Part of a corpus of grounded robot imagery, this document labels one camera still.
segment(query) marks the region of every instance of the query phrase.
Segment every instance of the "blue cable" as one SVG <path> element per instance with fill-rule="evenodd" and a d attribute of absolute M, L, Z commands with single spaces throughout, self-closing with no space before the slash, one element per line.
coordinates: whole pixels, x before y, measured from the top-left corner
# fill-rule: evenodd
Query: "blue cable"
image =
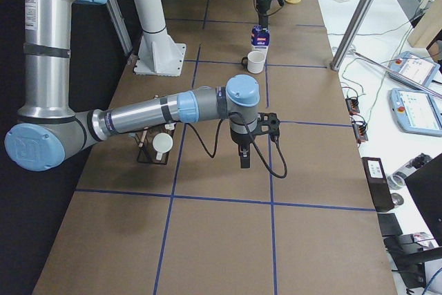
<path fill-rule="evenodd" d="M 437 272 L 431 277 L 430 281 L 428 282 L 428 284 L 425 286 L 425 289 L 423 290 L 422 295 L 425 295 L 425 293 L 428 291 L 428 288 L 430 288 L 431 283 L 433 282 L 433 280 L 437 277 L 437 275 L 439 273 L 442 272 L 442 267 L 440 269 L 437 270 Z"/>

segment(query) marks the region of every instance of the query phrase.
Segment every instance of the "mug handle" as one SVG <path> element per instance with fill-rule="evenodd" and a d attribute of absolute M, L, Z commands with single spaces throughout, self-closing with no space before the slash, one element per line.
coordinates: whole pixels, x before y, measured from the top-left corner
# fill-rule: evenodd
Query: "mug handle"
<path fill-rule="evenodd" d="M 241 59 L 241 64 L 242 64 L 242 67 L 244 67 L 244 69 L 247 69 L 247 57 L 243 57 Z"/>

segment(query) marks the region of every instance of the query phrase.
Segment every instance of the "white mug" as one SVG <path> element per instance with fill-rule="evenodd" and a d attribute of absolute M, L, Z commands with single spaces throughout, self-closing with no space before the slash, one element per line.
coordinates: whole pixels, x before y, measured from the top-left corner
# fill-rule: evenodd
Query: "white mug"
<path fill-rule="evenodd" d="M 242 58 L 241 64 L 252 74 L 259 74 L 264 69 L 265 54 L 260 51 L 251 51 L 247 57 Z"/>

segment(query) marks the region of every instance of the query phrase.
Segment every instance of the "warning label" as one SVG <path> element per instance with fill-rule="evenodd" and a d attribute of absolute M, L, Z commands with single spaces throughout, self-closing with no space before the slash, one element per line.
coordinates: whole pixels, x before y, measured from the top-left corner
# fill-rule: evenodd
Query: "warning label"
<path fill-rule="evenodd" d="M 38 0 L 25 0 L 25 29 L 38 28 Z"/>

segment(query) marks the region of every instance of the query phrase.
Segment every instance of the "white table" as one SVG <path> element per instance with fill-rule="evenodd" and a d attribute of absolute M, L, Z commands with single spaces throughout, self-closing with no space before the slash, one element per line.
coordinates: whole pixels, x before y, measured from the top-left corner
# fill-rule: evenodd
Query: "white table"
<path fill-rule="evenodd" d="M 325 27 L 329 34 L 330 46 L 332 48 L 339 45 L 358 2 L 359 0 L 349 0 L 345 2 L 319 0 Z M 400 53 L 397 49 L 401 45 L 401 40 L 406 36 L 410 27 L 409 19 L 405 16 L 397 0 L 374 0 L 353 45 L 360 54 L 381 63 L 395 58 L 395 56 Z M 360 35 L 378 34 L 392 29 L 396 30 L 383 35 Z M 413 53 L 422 57 L 429 56 L 426 49 L 412 48 L 405 41 L 401 51 L 406 50 L 411 50 Z M 365 94 L 359 98 L 359 107 L 361 115 L 366 120 L 369 118 L 370 120 L 367 132 L 369 141 L 362 143 L 359 148 L 361 157 L 381 158 L 386 174 L 391 174 L 420 153 L 426 153 L 433 158 L 442 153 L 442 137 L 416 135 L 404 133 L 399 130 L 390 110 L 387 96 L 392 88 L 407 87 L 402 86 L 389 77 L 385 78 L 382 88 L 379 91 L 376 105 L 372 109 L 372 116 L 369 116 L 369 110 L 376 98 L 376 92 L 381 84 L 384 71 L 363 60 L 356 60 L 349 65 L 355 58 L 354 55 L 346 56 L 340 67 L 339 75 L 342 82 L 356 89 L 360 95 L 362 94 L 362 88 L 355 83 L 343 79 L 343 72 L 345 71 L 345 77 L 358 82 L 364 89 Z M 434 79 L 441 81 L 441 74 L 438 73 Z M 442 93 L 442 86 L 431 84 L 430 88 Z M 436 103 L 442 110 L 442 101 L 436 99 Z M 397 192 L 404 197 L 405 204 L 396 208 L 393 212 L 396 214 L 403 233 L 410 234 L 417 231 L 429 233 L 430 231 L 416 208 L 408 190 L 402 188 Z M 398 274 L 394 274 L 394 278 L 398 294 L 405 294 L 405 286 L 401 277 Z"/>

